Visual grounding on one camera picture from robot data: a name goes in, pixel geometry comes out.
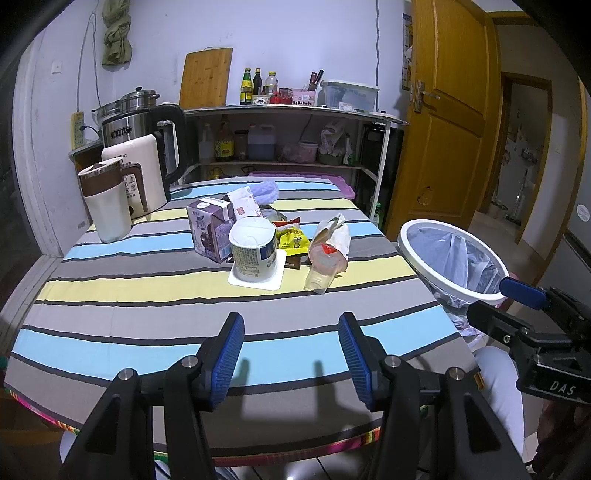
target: plastic bag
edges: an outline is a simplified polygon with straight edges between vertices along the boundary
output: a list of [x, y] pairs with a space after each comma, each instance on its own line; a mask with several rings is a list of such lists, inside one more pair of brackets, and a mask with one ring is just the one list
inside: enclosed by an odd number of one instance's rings
[[[407, 238], [421, 260], [456, 285], [484, 294], [499, 291], [503, 272], [499, 271], [486, 252], [464, 237], [434, 227], [419, 227], [408, 231]], [[460, 334], [477, 335], [471, 343], [476, 342], [483, 334], [468, 323], [466, 312], [470, 302], [458, 299], [419, 276], [430, 287], [433, 296], [443, 306]]]
[[335, 154], [336, 143], [345, 131], [345, 121], [338, 120], [326, 124], [320, 132], [320, 145], [318, 151], [321, 155]]

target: table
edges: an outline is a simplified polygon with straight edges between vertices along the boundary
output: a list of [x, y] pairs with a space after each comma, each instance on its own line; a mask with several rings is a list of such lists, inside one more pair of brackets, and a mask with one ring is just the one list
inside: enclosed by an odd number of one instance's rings
[[[376, 439], [381, 414], [358, 400], [336, 324], [352, 311], [388, 353], [444, 372], [476, 362], [429, 290], [394, 244], [322, 179], [277, 178], [274, 207], [316, 224], [342, 212], [349, 266], [324, 296], [303, 290], [308, 267], [285, 270], [275, 292], [235, 287], [230, 265], [193, 250], [185, 206], [268, 178], [205, 181], [172, 193], [134, 221], [129, 235], [101, 244], [91, 226], [41, 289], [20, 330], [6, 387], [27, 407], [70, 431], [81, 428], [122, 368], [167, 369], [217, 335], [229, 312], [245, 342], [226, 400], [203, 415], [218, 465], [256, 465], [351, 449]], [[154, 408], [154, 449], [165, 456], [163, 409]]]

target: yellow snack packet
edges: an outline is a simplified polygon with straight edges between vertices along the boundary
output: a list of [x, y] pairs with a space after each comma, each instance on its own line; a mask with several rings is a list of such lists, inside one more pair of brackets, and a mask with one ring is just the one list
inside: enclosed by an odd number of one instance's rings
[[299, 228], [288, 228], [279, 237], [279, 248], [285, 250], [288, 256], [308, 253], [309, 246], [310, 241]]

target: power strip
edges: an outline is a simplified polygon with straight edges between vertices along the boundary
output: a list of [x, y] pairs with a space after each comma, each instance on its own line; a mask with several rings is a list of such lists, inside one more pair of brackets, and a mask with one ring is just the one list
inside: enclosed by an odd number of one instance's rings
[[70, 145], [72, 150], [80, 148], [84, 145], [84, 112], [76, 112], [70, 118]]

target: blue gripper pad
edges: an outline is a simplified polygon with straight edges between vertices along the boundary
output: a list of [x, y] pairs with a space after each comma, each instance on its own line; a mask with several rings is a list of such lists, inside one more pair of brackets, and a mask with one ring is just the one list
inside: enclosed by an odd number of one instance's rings
[[239, 313], [231, 313], [211, 347], [207, 349], [203, 361], [204, 387], [209, 390], [207, 402], [212, 411], [228, 394], [243, 342], [244, 319]]
[[509, 297], [534, 310], [541, 310], [548, 306], [546, 292], [532, 287], [527, 283], [511, 277], [505, 277], [499, 283], [499, 289], [505, 297]]
[[365, 403], [368, 410], [374, 407], [372, 394], [372, 374], [363, 356], [360, 342], [366, 342], [365, 335], [357, 324], [355, 315], [345, 312], [339, 318], [339, 342], [343, 350], [347, 367], [359, 399]]

